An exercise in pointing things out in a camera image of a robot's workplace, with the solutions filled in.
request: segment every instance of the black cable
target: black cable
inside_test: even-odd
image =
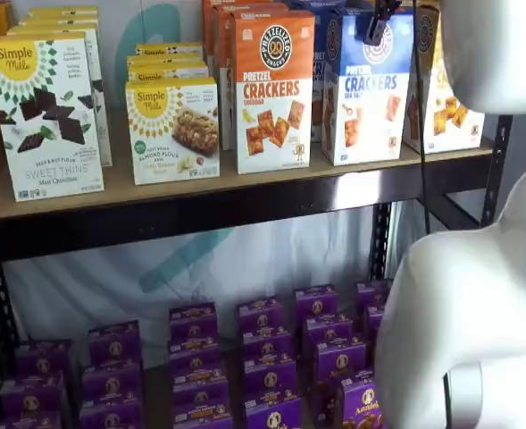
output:
[[[423,219],[425,221],[425,233],[430,234],[430,211],[427,208],[427,182],[425,175],[425,139],[423,137],[423,81],[420,67],[420,53],[418,46],[418,23],[417,23],[417,0],[413,0],[413,57],[415,60],[415,77],[417,86],[417,125],[419,128],[420,137],[420,155],[422,157],[422,205],[423,205]]]

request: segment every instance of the yellow box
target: yellow box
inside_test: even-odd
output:
[[[131,65],[148,65],[162,63],[188,63],[202,61],[201,55],[197,52],[186,52],[183,54],[165,54],[165,55],[129,55],[126,58],[128,67]]]
[[[129,82],[148,82],[170,78],[203,78],[208,76],[209,70],[204,61],[132,65],[128,68]]]

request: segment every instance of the black metal shelf frame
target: black metal shelf frame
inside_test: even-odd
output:
[[[426,164],[427,207],[448,229],[478,228],[493,222],[512,120],[512,116],[499,117],[492,154]],[[479,221],[447,196],[483,188],[486,196]],[[383,278],[391,203],[421,196],[420,166],[409,164],[1,219],[0,384],[13,370],[19,342],[3,261],[374,206],[370,276]]]

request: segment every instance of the snack box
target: snack box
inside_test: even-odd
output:
[[[373,382],[373,371],[360,371],[337,382],[334,426],[387,429]]]
[[[296,388],[296,361],[288,353],[247,358],[243,368],[246,392]]]
[[[284,325],[282,305],[276,296],[237,305],[238,329],[252,332],[265,326]]]
[[[378,46],[364,43],[372,8],[330,12],[322,151],[334,165],[398,159],[413,47],[411,8],[388,20]]]
[[[247,11],[233,17],[237,171],[307,167],[314,16],[308,11]]]
[[[209,68],[211,74],[218,78],[219,83],[219,112],[221,118],[221,148],[234,149],[237,146],[234,127],[234,103],[231,90],[231,19],[232,13],[237,11],[287,10],[283,3],[255,3],[255,4],[220,4],[213,7],[213,34],[208,38],[214,42],[206,46],[207,64],[214,62]]]
[[[79,414],[82,429],[144,426],[144,411],[140,391],[105,395],[97,400],[86,400]]]
[[[164,63],[189,63],[202,61],[201,55],[197,52],[187,52],[185,54],[165,54],[165,55],[128,55],[126,63],[128,68],[131,65],[164,64]]]
[[[100,64],[100,50],[98,48],[97,26],[95,23],[84,22],[78,24],[35,24],[12,27],[9,36],[19,36],[35,33],[63,34],[68,32],[81,32],[86,38],[86,52],[88,54],[88,70],[92,80],[94,103],[88,100],[88,108],[94,110],[96,116],[97,136],[100,145],[100,160],[103,167],[112,166],[112,150],[110,149],[110,131],[108,115],[104,100],[104,83]]]
[[[313,104],[310,141],[320,143],[322,139],[322,100],[324,98],[324,64],[326,63],[326,29],[330,9],[343,6],[346,0],[336,1],[298,1],[292,4],[295,9],[312,12],[314,18],[314,59],[313,59]]]
[[[0,429],[62,429],[60,413],[46,411],[31,416],[13,416],[0,420]]]
[[[229,396],[225,365],[220,361],[173,373],[173,404],[183,405]]]
[[[88,351],[92,365],[108,360],[141,361],[138,321],[91,329],[88,331]]]
[[[84,34],[0,37],[0,125],[17,201],[104,190]]]
[[[273,353],[292,353],[292,337],[282,325],[266,326],[243,332],[243,356],[256,357]]]
[[[171,338],[217,334],[217,313],[213,302],[170,308]]]
[[[219,176],[213,78],[128,82],[126,101],[136,185]]]
[[[418,44],[423,81],[425,117],[425,153],[435,154],[451,150],[480,146],[485,114],[468,109],[455,98],[447,79],[441,45],[441,21],[439,10],[431,6],[419,8],[418,26],[422,29]],[[418,152],[421,150],[418,129],[417,79],[415,61],[407,95],[407,111],[404,122],[404,141]]]
[[[85,400],[141,388],[141,365],[133,360],[111,360],[101,365],[87,366],[82,375]]]
[[[252,392],[243,403],[245,429],[302,428],[302,401],[296,390]]]
[[[231,429],[233,416],[229,398],[217,398],[204,402],[173,407],[173,429]]]
[[[172,370],[198,368],[221,361],[219,336],[175,339],[169,346]]]
[[[199,42],[138,43],[136,45],[136,54],[138,55],[165,55],[184,53],[197,53],[203,57],[203,47]]]
[[[128,81],[130,82],[148,82],[170,78],[206,78],[208,76],[207,64],[203,61],[133,64],[128,68]]]

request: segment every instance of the white robot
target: white robot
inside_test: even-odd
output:
[[[484,113],[526,114],[526,2],[441,0],[440,9],[457,98]],[[375,369],[391,429],[526,428],[526,174],[497,223],[411,247]]]

